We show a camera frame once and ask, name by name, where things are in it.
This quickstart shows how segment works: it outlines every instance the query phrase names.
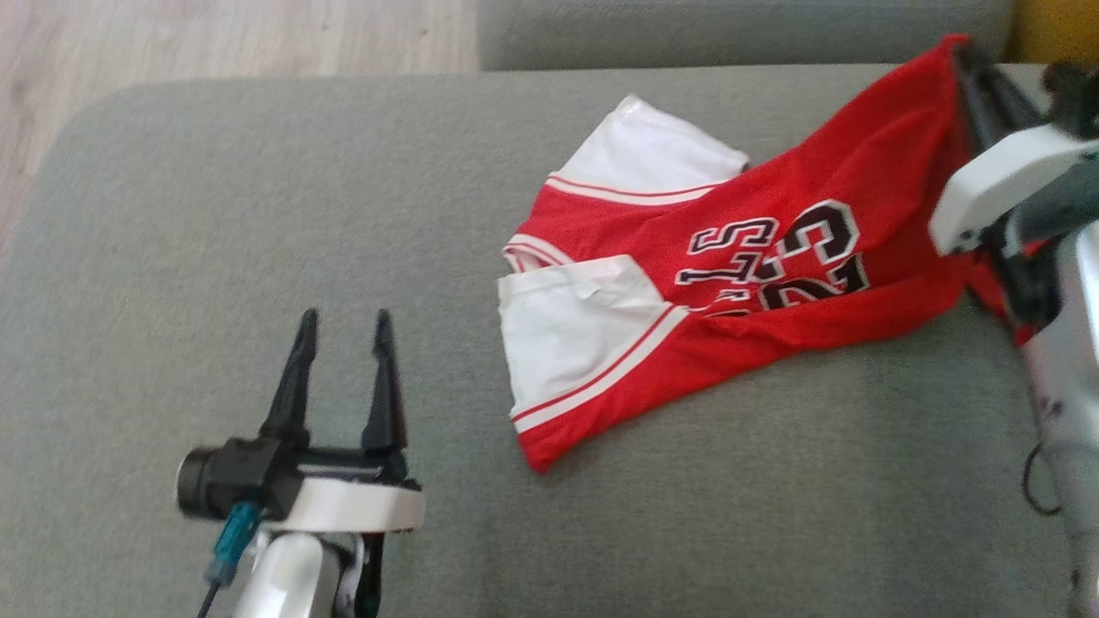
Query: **robotic arm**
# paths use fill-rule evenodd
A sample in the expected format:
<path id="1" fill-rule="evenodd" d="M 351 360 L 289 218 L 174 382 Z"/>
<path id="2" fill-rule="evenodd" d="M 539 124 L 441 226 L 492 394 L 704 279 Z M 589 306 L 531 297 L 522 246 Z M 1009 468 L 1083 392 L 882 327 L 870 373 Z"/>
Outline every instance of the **robotic arm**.
<path id="1" fill-rule="evenodd" d="M 1040 443 L 1023 489 L 1063 515 L 1073 559 L 1068 615 L 1099 618 L 1099 75 L 1055 64 L 1042 118 L 992 65 L 959 47 L 956 74 L 974 150 L 931 219 L 940 253 L 987 255 L 1033 385 Z M 1034 456 L 1048 462 L 1061 506 L 1030 496 Z"/>
<path id="2" fill-rule="evenodd" d="M 255 563 L 235 618 L 374 618 L 385 534 L 423 525 L 423 494 L 408 477 L 402 454 L 389 313 L 378 314 L 378 372 L 360 449 L 310 448 L 306 407 L 317 325 L 317 310 L 306 311 L 258 435 L 196 449 L 179 466 L 179 510 L 225 521 L 206 573 L 210 592 L 200 618 L 217 592 L 233 583 L 249 544 Z"/>

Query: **red stripe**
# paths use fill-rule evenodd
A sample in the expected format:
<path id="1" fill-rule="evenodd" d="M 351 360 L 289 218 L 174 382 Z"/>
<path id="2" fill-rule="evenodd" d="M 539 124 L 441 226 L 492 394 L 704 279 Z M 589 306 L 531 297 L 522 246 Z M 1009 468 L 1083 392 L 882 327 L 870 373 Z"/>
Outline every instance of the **red stripe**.
<path id="1" fill-rule="evenodd" d="M 584 386 L 575 388 L 575 389 L 566 393 L 565 395 L 562 395 L 560 397 L 557 397 L 555 399 L 551 399 L 551 400 L 548 400 L 548 401 L 546 401 L 544 404 L 539 404 L 537 406 L 534 406 L 533 408 L 531 408 L 529 410 L 523 410 L 522 412 L 519 412 L 518 415 L 515 415 L 514 417 L 512 417 L 511 422 L 515 422 L 519 419 L 521 419 L 521 418 L 523 418 L 523 417 L 525 417 L 525 416 L 528 416 L 530 413 L 533 413 L 533 412 L 536 412 L 536 411 L 539 411 L 539 410 L 541 410 L 543 408 L 547 408 L 550 406 L 553 406 L 554 404 L 558 404 L 558 402 L 563 401 L 564 399 L 568 399 L 569 397 L 571 397 L 574 395 L 577 395 L 577 394 L 579 394 L 579 393 L 588 389 L 589 387 L 591 387 L 591 385 L 593 385 L 597 382 L 599 382 L 600 379 L 602 379 L 603 376 L 606 376 L 607 374 L 609 374 L 612 371 L 614 371 L 614 367 L 621 365 L 622 362 L 625 361 L 626 357 L 630 356 L 630 354 L 632 354 L 633 351 L 637 349 L 637 346 L 640 346 L 646 339 L 648 339 L 648 335 L 651 335 L 653 333 L 653 331 L 656 330 L 656 327 L 658 327 L 660 324 L 660 322 L 664 321 L 664 318 L 667 318 L 668 313 L 670 313 L 671 310 L 675 309 L 675 308 L 676 308 L 676 306 L 671 305 L 667 309 L 665 309 L 664 312 L 660 313 L 660 317 L 657 318 L 655 322 L 653 322 L 653 325 L 648 327 L 648 330 L 646 330 L 645 333 L 642 334 L 637 339 L 637 341 L 634 342 L 634 344 L 631 345 L 630 349 L 625 351 L 625 354 L 622 354 L 621 356 L 619 356 L 619 360 L 614 361 L 614 363 L 611 364 L 611 366 L 607 367 L 607 369 L 603 373 L 601 373 L 601 374 L 597 375 L 596 377 L 591 378 Z"/>
<path id="2" fill-rule="evenodd" d="M 526 243 L 508 243 L 508 244 L 506 244 L 503 246 L 503 249 L 504 250 L 509 250 L 509 249 L 511 249 L 513 246 L 521 246 L 521 247 L 525 249 L 526 251 L 530 251 L 531 253 L 534 254 L 534 257 L 537 257 L 539 260 L 545 262 L 546 264 L 548 264 L 551 266 L 564 266 L 564 263 L 558 262 L 554 256 L 550 255 L 545 251 L 543 251 L 543 250 L 541 250 L 541 249 L 539 249 L 539 247 L 536 247 L 534 245 L 531 245 L 531 244 L 526 244 Z"/>
<path id="3" fill-rule="evenodd" d="M 584 187 L 585 189 L 598 189 L 600 191 L 608 191 L 608 192 L 611 192 L 611 194 L 618 194 L 620 196 L 653 197 L 653 198 L 659 198 L 659 197 L 665 197 L 665 196 L 678 196 L 678 195 L 682 195 L 682 194 L 689 194 L 691 191 L 700 191 L 702 189 L 712 189 L 714 187 L 720 187 L 721 185 L 725 184 L 724 181 L 722 181 L 722 183 L 714 183 L 712 185 L 701 185 L 701 186 L 698 186 L 698 187 L 692 187 L 690 189 L 680 189 L 680 190 L 677 190 L 677 191 L 666 191 L 666 192 L 663 192 L 663 194 L 641 194 L 641 192 L 634 192 L 634 191 L 623 191 L 621 189 L 612 189 L 610 187 L 600 187 L 599 185 L 585 185 L 584 183 L 576 183 L 574 180 L 566 180 L 566 179 L 562 178 L 560 176 L 553 176 L 553 175 L 551 175 L 550 178 L 552 178 L 554 180 L 557 180 L 558 183 L 564 183 L 566 185 L 571 185 L 574 187 Z"/>

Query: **teal connector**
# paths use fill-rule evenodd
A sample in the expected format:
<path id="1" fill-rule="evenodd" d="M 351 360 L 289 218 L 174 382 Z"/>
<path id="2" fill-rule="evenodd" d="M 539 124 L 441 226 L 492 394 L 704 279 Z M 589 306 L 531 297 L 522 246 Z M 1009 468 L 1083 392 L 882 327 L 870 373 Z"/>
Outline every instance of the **teal connector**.
<path id="1" fill-rule="evenodd" d="M 225 527 L 213 547 L 213 560 L 207 567 L 206 581 L 212 586 L 227 588 L 236 577 L 236 565 L 244 550 L 256 536 L 262 509 L 256 503 L 236 503 L 229 511 Z"/>

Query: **gray fabric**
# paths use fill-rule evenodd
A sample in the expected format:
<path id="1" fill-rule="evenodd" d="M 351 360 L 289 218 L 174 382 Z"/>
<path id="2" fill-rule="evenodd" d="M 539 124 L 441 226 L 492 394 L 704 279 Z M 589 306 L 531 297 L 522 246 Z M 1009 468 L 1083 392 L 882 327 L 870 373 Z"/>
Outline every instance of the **gray fabric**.
<path id="1" fill-rule="evenodd" d="M 899 63 L 968 32 L 998 56 L 1013 0 L 478 0 L 482 69 Z"/>
<path id="2" fill-rule="evenodd" d="M 356 443 L 374 312 L 396 320 L 429 515 L 387 547 L 386 616 L 1058 615 L 1062 528 L 1018 490 L 1026 378 L 973 308 L 699 393 L 546 476 L 508 422 L 498 250 L 625 93 L 763 161 L 885 70 L 185 84 L 86 111 L 0 276 L 3 614 L 192 615 L 218 528 L 176 512 L 176 466 L 255 431 L 315 305 L 317 444 Z"/>

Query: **garment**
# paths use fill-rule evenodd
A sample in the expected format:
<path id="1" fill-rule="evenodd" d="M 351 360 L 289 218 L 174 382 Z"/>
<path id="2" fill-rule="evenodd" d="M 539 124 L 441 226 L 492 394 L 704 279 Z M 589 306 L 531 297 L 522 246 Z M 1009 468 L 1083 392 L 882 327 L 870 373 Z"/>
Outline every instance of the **garment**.
<path id="1" fill-rule="evenodd" d="M 499 280 L 530 465 L 803 350 L 899 335 L 953 306 L 965 262 L 926 224 L 968 161 L 951 36 L 758 167 L 628 98 L 550 176 Z"/>

